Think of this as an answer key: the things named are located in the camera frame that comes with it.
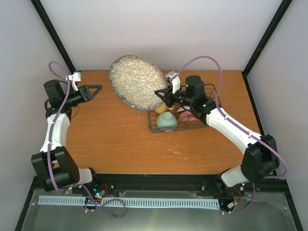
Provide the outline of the yellow ceramic mug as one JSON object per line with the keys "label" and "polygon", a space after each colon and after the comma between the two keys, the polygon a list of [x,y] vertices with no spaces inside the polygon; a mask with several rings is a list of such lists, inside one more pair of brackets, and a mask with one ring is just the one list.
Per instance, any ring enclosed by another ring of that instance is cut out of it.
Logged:
{"label": "yellow ceramic mug", "polygon": [[161,106],[156,108],[154,111],[158,114],[161,114],[163,112],[166,112],[167,110],[174,110],[174,106],[168,107],[165,103],[163,103]]}

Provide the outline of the light green ceramic bowl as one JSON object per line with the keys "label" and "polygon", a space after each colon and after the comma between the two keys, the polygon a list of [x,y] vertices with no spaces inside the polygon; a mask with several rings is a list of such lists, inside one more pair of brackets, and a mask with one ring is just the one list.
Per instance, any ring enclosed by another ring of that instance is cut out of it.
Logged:
{"label": "light green ceramic bowl", "polygon": [[170,132],[177,128],[178,121],[171,112],[163,112],[157,117],[156,125],[160,130]]}

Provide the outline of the black wire dish rack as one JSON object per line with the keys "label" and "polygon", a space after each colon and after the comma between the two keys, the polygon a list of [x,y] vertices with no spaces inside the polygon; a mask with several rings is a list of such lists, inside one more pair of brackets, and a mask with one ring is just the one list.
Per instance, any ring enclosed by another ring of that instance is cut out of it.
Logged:
{"label": "black wire dish rack", "polygon": [[[210,83],[205,84],[205,94],[207,98],[214,100],[216,93],[217,91],[215,85]],[[192,119],[192,114],[188,114],[185,110],[183,110],[180,107],[180,104],[178,103],[174,104],[173,110],[168,109],[167,111],[171,112],[175,116],[178,122],[178,125],[176,127],[171,127],[171,129],[174,128],[172,131],[208,127],[208,125],[204,124],[202,121],[197,120],[195,118]],[[146,114],[147,114],[147,125],[152,133],[167,131],[167,128],[160,129],[156,124],[156,120],[159,116],[159,113],[157,113],[155,110],[150,110],[147,111]]]}

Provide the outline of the pink polka dot plate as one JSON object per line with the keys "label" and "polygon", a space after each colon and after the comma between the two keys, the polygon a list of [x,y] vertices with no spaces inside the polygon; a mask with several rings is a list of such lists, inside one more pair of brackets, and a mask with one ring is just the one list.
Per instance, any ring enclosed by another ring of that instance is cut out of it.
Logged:
{"label": "pink polka dot plate", "polygon": [[190,111],[183,111],[179,116],[179,120],[182,122],[191,122],[197,121],[198,119]]}

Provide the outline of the grey speckled plate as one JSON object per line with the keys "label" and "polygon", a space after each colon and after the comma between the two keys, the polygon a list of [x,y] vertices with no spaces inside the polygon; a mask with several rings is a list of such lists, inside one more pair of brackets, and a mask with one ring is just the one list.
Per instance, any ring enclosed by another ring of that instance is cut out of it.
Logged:
{"label": "grey speckled plate", "polygon": [[109,78],[114,93],[132,108],[148,111],[163,104],[155,91],[166,89],[167,80],[158,67],[142,57],[118,58],[110,67]]}

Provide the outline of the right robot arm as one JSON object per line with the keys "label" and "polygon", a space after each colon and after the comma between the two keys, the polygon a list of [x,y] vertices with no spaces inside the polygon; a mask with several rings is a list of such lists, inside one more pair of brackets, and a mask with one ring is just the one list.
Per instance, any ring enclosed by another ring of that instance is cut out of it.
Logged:
{"label": "right robot arm", "polygon": [[167,106],[176,103],[188,106],[194,117],[223,134],[244,155],[239,166],[220,174],[215,183],[220,194],[238,184],[258,183],[279,167],[276,141],[271,135],[253,132],[229,116],[217,101],[206,95],[205,84],[199,76],[186,77],[185,84],[185,90],[174,91],[171,85],[156,90],[155,94]]}

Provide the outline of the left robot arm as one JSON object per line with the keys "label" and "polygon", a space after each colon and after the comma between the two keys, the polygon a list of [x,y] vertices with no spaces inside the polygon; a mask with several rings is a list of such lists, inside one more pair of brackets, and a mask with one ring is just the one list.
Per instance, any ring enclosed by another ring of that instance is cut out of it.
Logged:
{"label": "left robot arm", "polygon": [[48,96],[45,102],[48,129],[40,152],[31,157],[38,181],[47,192],[83,184],[88,193],[96,193],[100,188],[96,172],[91,167],[78,168],[66,148],[66,140],[73,107],[91,101],[103,87],[84,85],[77,90],[70,88],[66,94],[59,80],[50,80],[43,86]]}

